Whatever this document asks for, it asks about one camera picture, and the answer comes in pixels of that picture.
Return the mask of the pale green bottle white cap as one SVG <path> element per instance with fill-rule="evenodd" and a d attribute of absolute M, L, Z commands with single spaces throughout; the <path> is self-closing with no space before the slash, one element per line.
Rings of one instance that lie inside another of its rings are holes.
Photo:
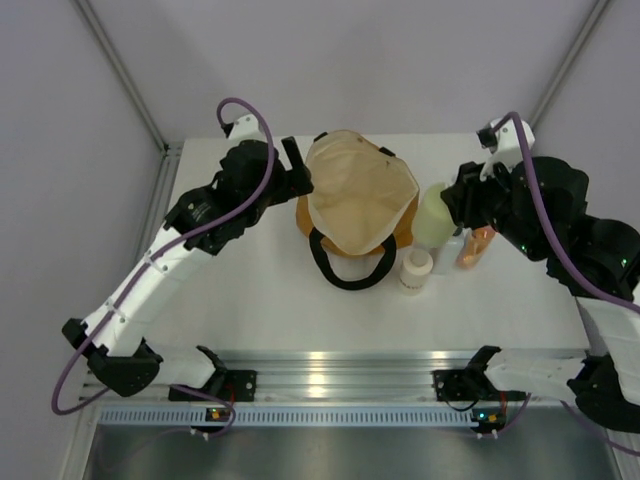
<path fill-rule="evenodd" d="M 414 241 L 427 249 L 441 247 L 456 230 L 449 208 L 441 198 L 446 188 L 444 182 L 428 187 L 412 222 Z"/>

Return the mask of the orange bottle pink cap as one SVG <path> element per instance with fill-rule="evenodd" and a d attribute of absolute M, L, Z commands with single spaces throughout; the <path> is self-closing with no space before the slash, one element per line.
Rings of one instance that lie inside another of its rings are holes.
<path fill-rule="evenodd" d="M 470 230 L 465 244 L 456 259 L 456 266 L 468 270 L 474 268 L 483 258 L 497 232 L 491 226 Z"/>

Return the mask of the clear bottle black cap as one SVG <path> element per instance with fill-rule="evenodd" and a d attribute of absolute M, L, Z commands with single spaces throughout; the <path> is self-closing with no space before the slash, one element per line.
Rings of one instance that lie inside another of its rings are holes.
<path fill-rule="evenodd" d="M 442 246 L 435 248 L 431 252 L 433 258 L 431 273 L 434 275 L 445 275 L 449 273 L 456 264 L 464 243 L 464 236 L 460 233 L 453 235 Z"/>

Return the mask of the tan canvas tote bag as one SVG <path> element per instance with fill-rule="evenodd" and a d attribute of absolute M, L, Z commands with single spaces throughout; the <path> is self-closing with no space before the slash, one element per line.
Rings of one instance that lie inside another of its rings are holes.
<path fill-rule="evenodd" d="M 314 189 L 297 201 L 295 219 L 312 258 L 334 287 L 361 291 L 380 283 L 400 249 L 412 245 L 420 188 L 407 163 L 351 130 L 318 135 L 305 159 Z M 380 257 L 370 274 L 346 280 L 329 256 Z"/>

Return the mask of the beige bottle beige cap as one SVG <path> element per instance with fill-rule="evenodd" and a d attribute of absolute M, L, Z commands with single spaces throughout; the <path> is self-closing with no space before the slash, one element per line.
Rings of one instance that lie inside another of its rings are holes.
<path fill-rule="evenodd" d="M 399 270 L 399 285 L 404 294 L 415 295 L 423 290 L 433 269 L 431 254 L 413 248 L 403 258 Z"/>

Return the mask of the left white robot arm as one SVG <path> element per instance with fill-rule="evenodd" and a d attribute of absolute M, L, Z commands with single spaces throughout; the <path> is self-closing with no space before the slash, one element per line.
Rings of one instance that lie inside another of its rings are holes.
<path fill-rule="evenodd" d="M 211 183 L 178 198 L 147 252 L 104 304 L 63 326 L 105 387 L 122 397 L 150 385 L 183 385 L 207 400 L 224 392 L 225 367 L 210 349 L 161 346 L 145 335 L 182 284 L 256 225 L 268 207 L 312 192 L 296 140 L 281 143 L 289 168 L 263 141 L 231 148 Z"/>

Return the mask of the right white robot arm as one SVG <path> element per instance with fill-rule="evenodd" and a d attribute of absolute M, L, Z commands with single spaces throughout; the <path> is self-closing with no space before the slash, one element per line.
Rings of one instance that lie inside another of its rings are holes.
<path fill-rule="evenodd" d="M 537 354 L 484 345 L 459 382 L 482 400 L 500 392 L 556 400 L 598 431 L 639 431 L 639 234 L 628 224 L 587 212 L 589 177 L 548 156 L 460 166 L 440 194 L 453 223 L 489 226 L 570 295 L 577 313 L 590 315 L 601 354 Z"/>

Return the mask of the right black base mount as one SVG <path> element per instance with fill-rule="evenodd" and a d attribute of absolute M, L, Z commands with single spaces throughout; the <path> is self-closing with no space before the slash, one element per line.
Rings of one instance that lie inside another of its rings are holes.
<path fill-rule="evenodd" d="M 482 373 L 467 369 L 435 370 L 432 373 L 439 401 L 498 401 L 501 394 Z"/>

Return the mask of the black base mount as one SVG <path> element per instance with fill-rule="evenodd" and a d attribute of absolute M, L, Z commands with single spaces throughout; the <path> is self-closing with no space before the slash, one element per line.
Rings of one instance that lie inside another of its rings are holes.
<path fill-rule="evenodd" d="M 435 370 L 432 373 L 439 401 L 498 401 L 501 394 L 482 373 L 467 369 Z"/>
<path fill-rule="evenodd" d="M 225 402 L 253 402 L 257 372 L 255 370 L 218 370 L 201 388 L 190 387 L 202 394 Z"/>

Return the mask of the aluminium mounting rail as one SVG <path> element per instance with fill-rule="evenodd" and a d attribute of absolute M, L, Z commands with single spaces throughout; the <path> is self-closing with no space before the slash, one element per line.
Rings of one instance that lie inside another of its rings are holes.
<path fill-rule="evenodd" d="M 449 369 L 482 373 L 501 395 L 515 400 L 532 395 L 583 407 L 590 401 L 622 397 L 611 356 L 594 356 L 578 350 L 484 346 L 475 352 L 227 352 L 215 355 L 225 370 L 257 372 L 254 401 L 259 402 L 269 398 L 291 402 L 414 401 L 421 397 L 439 401 L 432 373 Z M 178 384 L 150 385 L 136 395 L 122 397 L 105 387 L 88 367 L 81 399 L 94 401 L 106 396 L 175 402 L 223 401 Z"/>

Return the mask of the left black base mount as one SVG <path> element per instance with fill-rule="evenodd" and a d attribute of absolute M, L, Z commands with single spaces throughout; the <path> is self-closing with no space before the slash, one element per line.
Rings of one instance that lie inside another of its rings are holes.
<path fill-rule="evenodd" d="M 201 388 L 190 387 L 202 394 L 225 402 L 253 402 L 257 372 L 255 370 L 218 370 Z"/>

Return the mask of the right aluminium frame post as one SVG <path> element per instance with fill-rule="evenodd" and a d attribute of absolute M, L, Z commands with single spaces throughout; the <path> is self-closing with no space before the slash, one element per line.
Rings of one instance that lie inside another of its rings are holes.
<path fill-rule="evenodd" d="M 616 1 L 613 0 L 597 0 L 590 3 L 584 18 L 570 37 L 568 46 L 563 50 L 549 81 L 528 116 L 528 123 L 533 131 L 541 127 L 581 57 L 586 53 L 589 43 L 615 4 Z"/>

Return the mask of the aluminium frame post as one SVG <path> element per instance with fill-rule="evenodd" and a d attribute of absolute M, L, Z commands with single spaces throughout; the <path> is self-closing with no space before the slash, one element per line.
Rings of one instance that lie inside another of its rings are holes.
<path fill-rule="evenodd" d="M 154 145 L 160 152 L 165 152 L 167 150 L 168 143 L 157 126 L 157 123 L 153 119 L 151 112 L 138 86 L 136 85 L 136 82 L 117 51 L 116 46 L 111 40 L 110 35 L 96 12 L 92 2 L 87 0 L 74 0 L 71 4 L 87 25 L 91 36 L 96 41 L 99 49 L 106 59 L 106 62 L 114 73 L 116 80 L 123 89 L 127 100 L 135 110 Z"/>
<path fill-rule="evenodd" d="M 586 53 L 589 43 L 615 4 L 616 1 L 613 0 L 597 0 L 590 3 L 584 18 L 570 37 L 568 46 L 563 50 L 549 81 L 528 116 L 528 123 L 533 131 L 541 127 L 581 57 Z"/>

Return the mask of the left aluminium frame post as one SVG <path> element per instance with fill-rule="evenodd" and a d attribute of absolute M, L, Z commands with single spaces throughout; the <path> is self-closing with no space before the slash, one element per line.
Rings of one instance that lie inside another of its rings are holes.
<path fill-rule="evenodd" d="M 87 0 L 74 0 L 71 4 L 87 25 L 91 36 L 96 41 L 99 49 L 106 59 L 106 62 L 114 73 L 116 80 L 123 89 L 127 100 L 135 110 L 154 145 L 160 152 L 165 152 L 167 150 L 168 143 L 157 126 L 157 123 L 153 119 L 151 112 L 138 86 L 136 85 L 136 82 L 117 51 L 116 46 L 111 40 L 110 35 L 96 12 L 92 2 Z"/>

